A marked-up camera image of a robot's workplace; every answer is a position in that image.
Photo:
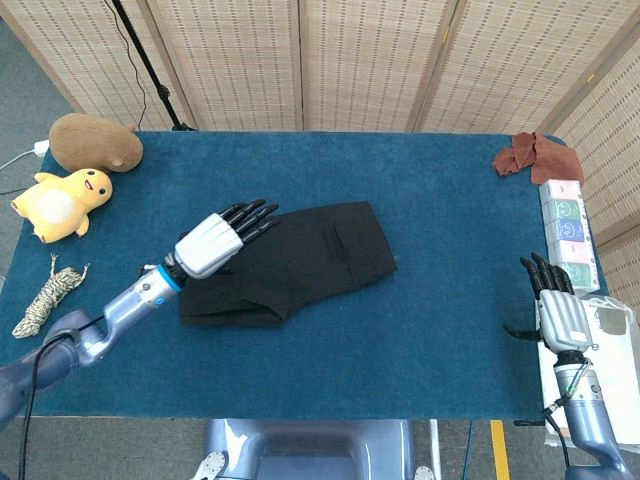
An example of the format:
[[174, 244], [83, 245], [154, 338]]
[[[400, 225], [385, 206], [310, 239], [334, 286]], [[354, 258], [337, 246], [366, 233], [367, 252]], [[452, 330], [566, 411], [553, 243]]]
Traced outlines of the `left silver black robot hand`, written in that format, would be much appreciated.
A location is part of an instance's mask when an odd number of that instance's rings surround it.
[[175, 245], [174, 265], [193, 279], [211, 276], [276, 224], [272, 214], [278, 208], [257, 199], [209, 215]]

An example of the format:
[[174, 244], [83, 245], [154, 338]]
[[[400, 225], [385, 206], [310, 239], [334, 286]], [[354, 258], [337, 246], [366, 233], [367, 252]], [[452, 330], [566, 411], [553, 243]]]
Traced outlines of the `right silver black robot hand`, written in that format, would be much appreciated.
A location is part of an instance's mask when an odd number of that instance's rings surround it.
[[569, 275], [535, 252], [530, 259], [521, 257], [519, 261], [529, 276], [539, 327], [520, 330], [504, 324], [503, 329], [515, 339], [542, 342], [561, 364], [581, 362], [593, 340], [586, 311]]

